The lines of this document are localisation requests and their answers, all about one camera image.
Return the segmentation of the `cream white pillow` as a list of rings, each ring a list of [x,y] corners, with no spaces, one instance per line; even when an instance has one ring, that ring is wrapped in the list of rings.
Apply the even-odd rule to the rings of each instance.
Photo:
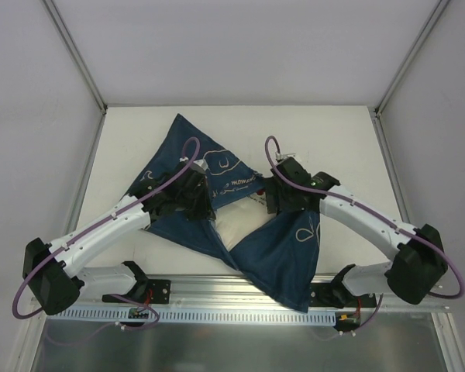
[[[268,223],[274,214],[267,212],[265,195],[253,193],[219,208],[215,216],[215,231],[230,251],[242,239]]]

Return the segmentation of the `blue whale pillowcase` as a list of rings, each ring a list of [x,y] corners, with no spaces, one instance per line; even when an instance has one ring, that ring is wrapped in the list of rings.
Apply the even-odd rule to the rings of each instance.
[[[176,115],[158,151],[131,184],[159,180],[174,172],[181,154],[191,156],[193,146],[186,140],[198,138],[198,157],[208,164],[207,180],[214,213],[253,193],[262,195],[264,179],[259,172],[234,153]],[[315,275],[319,258],[319,223],[316,212],[281,212],[265,225],[242,239],[228,251],[215,231],[215,220],[190,221],[182,215],[169,215],[150,227],[152,233],[204,255],[217,258],[245,275],[270,297],[285,300],[295,308],[304,308],[296,292],[307,289]]]

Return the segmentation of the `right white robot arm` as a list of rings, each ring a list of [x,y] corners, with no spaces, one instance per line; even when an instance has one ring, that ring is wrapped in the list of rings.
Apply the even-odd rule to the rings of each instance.
[[[447,272],[439,231],[431,225],[417,228],[396,222],[356,199],[329,174],[310,174],[293,156],[277,155],[271,172],[265,180],[268,212],[324,215],[362,236],[387,258],[379,264],[345,266],[315,293],[325,305],[344,308],[370,294],[393,294],[418,305]]]

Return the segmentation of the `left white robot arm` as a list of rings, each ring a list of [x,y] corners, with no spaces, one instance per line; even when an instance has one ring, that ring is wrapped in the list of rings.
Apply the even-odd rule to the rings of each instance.
[[[144,302],[149,280],[138,264],[127,260],[113,267],[88,263],[125,234],[150,227],[169,215],[196,221],[213,219],[204,159],[182,158],[174,172],[140,182],[108,212],[74,232],[44,243],[26,245],[22,275],[48,315],[56,315],[78,299]]]

